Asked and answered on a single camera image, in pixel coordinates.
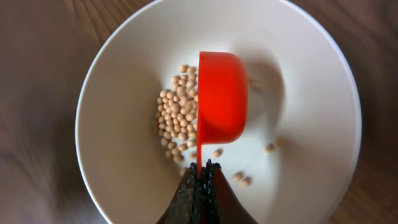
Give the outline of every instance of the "bowl rim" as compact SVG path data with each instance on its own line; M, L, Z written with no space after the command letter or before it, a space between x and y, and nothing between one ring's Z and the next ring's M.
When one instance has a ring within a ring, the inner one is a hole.
M94 66L97 63L98 58L100 57L100 55L103 53L103 51L105 50L105 48L108 47L109 43L113 40L113 38L118 35L119 31L121 29L123 29L126 24L128 24L129 22L131 22L135 17L137 17L139 14L143 13L145 10L147 10L148 8L154 6L155 4L158 4L162 1L165 0L154 0L152 2L150 2L149 4L147 4L146 6L140 8L138 11L136 11L133 15L131 15L130 17L128 17L110 36L109 38L106 40L106 42L103 44L103 46L100 48L100 50L98 51L98 53L96 54L93 62L90 65L90 68L87 71L85 80L83 82L83 85L81 87L81 91L80 91L80 95L79 95L79 99L78 99L78 104L77 104L77 109L76 109L76 118L75 118L75 146L76 146L76 154L77 154L77 159L78 159L78 165L79 165L79 170L80 170L80 174L83 178L83 182L85 184L85 187L88 191L88 194L90 195L92 201L94 202L96 208L98 209L98 211L100 212L100 214L104 217L104 219L108 222L108 223L113 223L111 221L111 219L106 215L105 211L101 208L101 205L97 202L94 193L91 191L91 187L88 184L85 172L83 170L83 162L81 160L80 157L80 148L79 148L79 118L80 118L80 113L81 113L81 105L82 105L82 101L83 101L83 96L85 94L85 90L86 90L86 85L88 83L88 80L90 79L90 75L91 72L94 68ZM337 196L335 202L333 203L332 206L330 206L328 213L323 217L322 220L320 220L321 223L327 221L331 215L333 214L333 212L337 209L338 205L340 204L340 202L342 201L352 179L353 179L353 175L354 172L356 170L356 166L358 163L358 156L359 156L359 151L361 149L361 140L362 140L362 114L361 114L361 103L359 100L359 93L358 93L358 89L356 86L356 82L354 79L354 75L349 67L348 61L345 58L343 52L341 51L341 49L339 48L339 46L337 45L336 41L334 40L334 38L328 33L328 31L326 31L326 29L314 18L312 17L309 13L307 13L306 11L304 11L301 7L299 7L298 5L288 1L288 0L269 0L269 1L279 1L281 4L285 4L287 7L291 7L295 12L301 14L302 16L304 16L306 19L308 19L309 22L312 23L313 26L315 26L322 34L323 36L326 38L326 40L332 45L334 51L337 53L337 55L339 56L342 66L345 69L345 72L348 76L348 81L351 87L351 92L352 92L352 96L354 98L354 110L355 110L355 123L356 123L356 135L355 135L355 144L354 144L354 150L353 150L353 160L351 161L351 172L349 174L349 178L348 181L346 182L346 185L344 186L343 190L340 192L340 195Z

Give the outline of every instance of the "red scoop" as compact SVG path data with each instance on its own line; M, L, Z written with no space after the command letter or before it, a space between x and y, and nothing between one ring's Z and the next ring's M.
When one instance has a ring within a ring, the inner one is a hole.
M231 53L200 52L198 72L197 170L201 146L235 141L248 112L248 81L240 59Z

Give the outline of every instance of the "white bowl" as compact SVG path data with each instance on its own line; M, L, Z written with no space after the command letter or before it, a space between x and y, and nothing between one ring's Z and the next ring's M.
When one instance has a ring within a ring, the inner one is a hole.
M167 208L179 176L152 134L155 99L180 64L198 65L201 50L236 54L262 86L249 93L244 134L215 159L227 177L252 177L246 188L230 183L240 202L258 223L325 221L355 169L358 92L324 28L278 0L155 1L114 32L76 116L78 161L99 211L110 223L155 223ZM265 153L275 138L284 147ZM204 159L217 147L205 146Z

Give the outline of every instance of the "pile of beans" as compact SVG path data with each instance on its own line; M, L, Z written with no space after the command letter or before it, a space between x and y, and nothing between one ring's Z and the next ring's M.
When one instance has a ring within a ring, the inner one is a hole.
M194 66L181 65L181 74L172 78L172 89L160 91L156 99L158 107L154 131L161 137L160 144L167 149L166 158L177 163L184 160L181 152L197 145L196 72ZM189 154L189 159L195 158L196 152L193 151Z

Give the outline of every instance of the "wooden surface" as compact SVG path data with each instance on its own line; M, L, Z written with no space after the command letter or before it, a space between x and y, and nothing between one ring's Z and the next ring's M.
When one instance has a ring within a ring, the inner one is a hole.
M149 0L0 1L0 223L105 223L76 161L74 119L101 45ZM295 0L335 38L363 143L330 223L398 223L398 1Z

